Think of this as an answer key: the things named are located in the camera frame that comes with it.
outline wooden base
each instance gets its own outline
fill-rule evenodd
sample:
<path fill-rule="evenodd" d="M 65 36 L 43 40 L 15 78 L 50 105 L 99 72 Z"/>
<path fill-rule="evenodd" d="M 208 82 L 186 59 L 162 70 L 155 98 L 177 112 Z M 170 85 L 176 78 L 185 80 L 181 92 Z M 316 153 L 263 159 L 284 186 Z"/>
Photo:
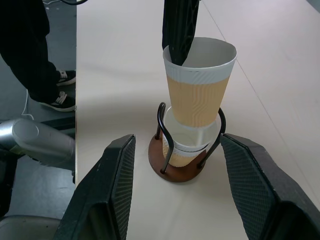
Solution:
<path fill-rule="evenodd" d="M 158 140 L 155 139 L 155 136 L 152 137 L 148 149 L 148 157 L 152 169 L 161 178 L 174 183 L 183 183 L 195 178 L 203 169 L 203 167 L 197 168 L 197 164 L 205 156 L 206 151 L 204 150 L 186 166 L 175 167 L 168 164 L 165 173 L 162 174 L 160 170 L 165 163 L 165 158 L 162 152 L 162 134 L 160 134 L 160 138 Z"/>

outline shoelace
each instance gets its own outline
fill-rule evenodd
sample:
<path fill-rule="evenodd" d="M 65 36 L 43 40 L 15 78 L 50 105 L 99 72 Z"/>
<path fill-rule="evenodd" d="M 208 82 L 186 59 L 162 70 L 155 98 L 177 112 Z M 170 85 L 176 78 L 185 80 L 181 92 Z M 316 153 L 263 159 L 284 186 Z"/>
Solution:
<path fill-rule="evenodd" d="M 57 104 L 62 105 L 64 101 L 66 100 L 67 94 L 64 91 L 61 91 L 59 93 L 59 97 L 55 100 Z"/>
<path fill-rule="evenodd" d="M 66 79 L 66 78 L 68 78 L 68 75 L 67 75 L 66 71 L 59 71 L 59 72 L 60 72 L 60 78 L 61 78 L 61 79 Z"/>

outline black sneaker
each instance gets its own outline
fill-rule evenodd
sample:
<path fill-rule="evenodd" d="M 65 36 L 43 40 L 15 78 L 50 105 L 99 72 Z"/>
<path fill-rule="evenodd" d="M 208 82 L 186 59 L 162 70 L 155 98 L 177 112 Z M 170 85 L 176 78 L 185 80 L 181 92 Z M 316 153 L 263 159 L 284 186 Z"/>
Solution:
<path fill-rule="evenodd" d="M 59 112 L 72 112 L 76 109 L 76 100 L 73 97 L 67 96 L 64 91 L 59 93 L 59 97 L 53 103 L 40 102 L 49 108 Z"/>
<path fill-rule="evenodd" d="M 76 71 L 59 71 L 60 72 L 60 80 L 56 84 L 59 86 L 66 86 L 70 84 L 74 84 L 76 82 Z"/>

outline white paper cup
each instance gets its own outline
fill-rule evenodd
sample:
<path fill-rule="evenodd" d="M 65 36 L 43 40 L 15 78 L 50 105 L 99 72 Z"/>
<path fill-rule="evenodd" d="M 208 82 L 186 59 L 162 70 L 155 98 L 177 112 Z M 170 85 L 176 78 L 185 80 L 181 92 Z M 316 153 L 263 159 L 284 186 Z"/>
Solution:
<path fill-rule="evenodd" d="M 237 58 L 236 48 L 225 41 L 195 37 L 182 66 L 163 50 L 165 72 L 175 119 L 188 127 L 206 127 L 217 117 Z"/>
<path fill-rule="evenodd" d="M 166 159 L 168 150 L 169 150 L 168 141 L 165 135 L 162 134 L 162 153 L 163 153 L 164 159 Z M 194 152 L 188 152 L 188 151 L 181 151 L 174 147 L 169 164 L 174 167 L 184 167 L 189 163 L 191 163 L 191 161 L 194 160 L 203 151 L 204 149 L 201 149 L 199 151 L 194 151 Z"/>
<path fill-rule="evenodd" d="M 216 122 L 206 128 L 183 126 L 175 119 L 172 107 L 166 111 L 163 124 L 173 139 L 174 147 L 184 152 L 202 150 L 217 136 Z"/>

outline metal wire cup holder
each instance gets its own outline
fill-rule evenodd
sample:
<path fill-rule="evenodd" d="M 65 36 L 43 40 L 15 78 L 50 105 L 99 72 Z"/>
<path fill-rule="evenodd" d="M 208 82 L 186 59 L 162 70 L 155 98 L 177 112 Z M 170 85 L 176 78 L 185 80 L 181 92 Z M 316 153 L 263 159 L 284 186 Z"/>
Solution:
<path fill-rule="evenodd" d="M 199 174 L 199 172 L 202 170 L 202 168 L 204 167 L 207 159 L 210 157 L 210 155 L 214 152 L 214 150 L 217 148 L 217 146 L 220 144 L 220 136 L 221 134 L 225 133 L 226 131 L 226 117 L 224 115 L 224 112 L 222 111 L 221 108 L 219 108 L 218 110 L 218 114 L 219 114 L 219 117 L 220 117 L 220 120 L 221 120 L 221 127 L 220 127 L 220 131 L 219 131 L 219 134 L 216 138 L 216 140 L 214 141 L 213 145 L 210 147 L 210 149 L 207 151 L 207 152 L 203 152 L 201 153 L 197 158 L 199 161 L 197 161 L 196 164 L 193 164 L 194 166 L 191 166 L 191 163 L 189 163 L 187 166 L 188 167 L 174 167 L 174 166 L 170 166 L 171 168 L 174 168 L 175 171 L 173 171 L 174 173 L 177 173 L 179 169 L 183 169 L 185 168 L 185 172 L 186 171 L 191 171 L 192 173 L 190 174 L 190 177 L 186 178 L 184 177 L 183 179 L 179 180 L 179 178 L 174 178 L 172 179 L 170 176 L 167 175 L 167 167 L 169 165 L 169 161 L 170 161 L 170 158 L 173 154 L 173 151 L 174 151 L 174 140 L 171 136 L 171 134 L 169 133 L 169 131 L 167 130 L 167 128 L 165 127 L 164 125 L 164 115 L 165 115 L 165 110 L 166 110 L 166 104 L 164 102 L 161 102 L 159 107 L 158 107 L 158 111 L 157 111 L 157 122 L 158 122 L 158 126 L 157 126 L 157 129 L 156 129 L 156 134 L 155 136 L 153 137 L 153 139 L 151 140 L 150 142 L 150 145 L 149 145 L 149 162 L 153 168 L 153 170 L 162 178 L 168 180 L 168 181 L 172 181 L 172 182 L 185 182 L 185 181 L 188 181 L 192 178 L 194 178 L 196 175 Z M 159 139 L 161 137 L 161 132 L 162 134 L 165 136 L 166 140 L 167 140 L 167 143 L 168 143 L 168 151 L 167 151 L 167 154 L 164 158 L 164 162 L 163 162 L 163 165 L 162 167 L 160 168 L 159 167 L 159 163 L 155 164 L 154 163 L 154 159 L 157 158 L 157 159 L 161 159 L 163 158 L 163 156 L 157 156 L 157 157 L 154 157 L 153 155 L 154 154 L 160 154 L 160 147 L 157 147 L 157 152 L 154 153 L 154 151 L 152 151 L 151 148 L 154 148 L 153 146 L 155 144 L 157 145 L 162 145 L 162 143 L 156 143 L 155 141 L 159 142 Z"/>

